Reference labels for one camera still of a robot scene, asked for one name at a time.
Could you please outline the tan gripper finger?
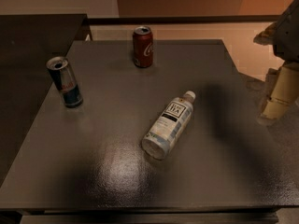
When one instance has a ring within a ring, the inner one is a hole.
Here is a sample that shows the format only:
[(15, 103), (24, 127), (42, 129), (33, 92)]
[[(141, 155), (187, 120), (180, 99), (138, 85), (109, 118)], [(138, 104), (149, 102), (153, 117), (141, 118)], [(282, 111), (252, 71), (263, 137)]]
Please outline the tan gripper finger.
[(263, 46), (272, 45), (276, 30), (277, 30), (277, 24), (273, 22), (269, 26), (267, 26), (263, 31), (258, 33), (253, 38), (253, 42)]
[(299, 63), (285, 62), (279, 69), (270, 68), (265, 78), (257, 121), (272, 125), (299, 97)]

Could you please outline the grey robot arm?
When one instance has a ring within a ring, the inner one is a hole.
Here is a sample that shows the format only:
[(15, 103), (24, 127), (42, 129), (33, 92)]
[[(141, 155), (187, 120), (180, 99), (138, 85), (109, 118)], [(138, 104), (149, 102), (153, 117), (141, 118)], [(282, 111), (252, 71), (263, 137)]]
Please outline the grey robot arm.
[(253, 42), (270, 45), (283, 61), (279, 69), (269, 68), (265, 77), (263, 97), (258, 105), (257, 121), (271, 126), (284, 116), (299, 98), (299, 0), (293, 0), (285, 11)]

